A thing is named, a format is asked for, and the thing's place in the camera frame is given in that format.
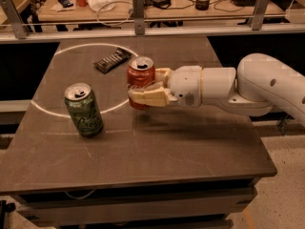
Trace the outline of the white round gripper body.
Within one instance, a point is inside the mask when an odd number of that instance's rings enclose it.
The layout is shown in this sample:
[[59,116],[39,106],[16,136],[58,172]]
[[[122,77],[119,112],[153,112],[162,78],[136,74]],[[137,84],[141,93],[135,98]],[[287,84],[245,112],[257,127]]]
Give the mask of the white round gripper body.
[[201,100],[200,66],[183,66],[170,73],[167,87],[170,89],[170,102],[180,107],[199,107]]

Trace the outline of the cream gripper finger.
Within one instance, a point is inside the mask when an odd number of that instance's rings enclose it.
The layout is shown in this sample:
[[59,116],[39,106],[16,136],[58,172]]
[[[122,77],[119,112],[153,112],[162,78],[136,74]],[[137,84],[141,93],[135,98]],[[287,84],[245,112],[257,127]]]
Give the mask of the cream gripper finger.
[[128,96],[137,104],[153,107],[165,107],[178,101],[178,98],[162,82],[152,83],[142,88],[132,86],[128,90]]
[[163,84],[166,84],[171,72],[172,70],[170,68],[158,68],[155,70],[154,80],[156,82],[162,82]]

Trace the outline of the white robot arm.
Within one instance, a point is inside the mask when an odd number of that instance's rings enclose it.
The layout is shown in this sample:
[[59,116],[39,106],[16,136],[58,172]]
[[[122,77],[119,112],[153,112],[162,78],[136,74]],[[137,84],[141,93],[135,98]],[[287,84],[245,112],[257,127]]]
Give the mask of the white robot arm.
[[128,96],[147,106],[214,105],[248,116],[262,116],[277,107],[305,126],[305,76],[262,53],[243,57],[236,68],[160,68],[153,82],[130,87]]

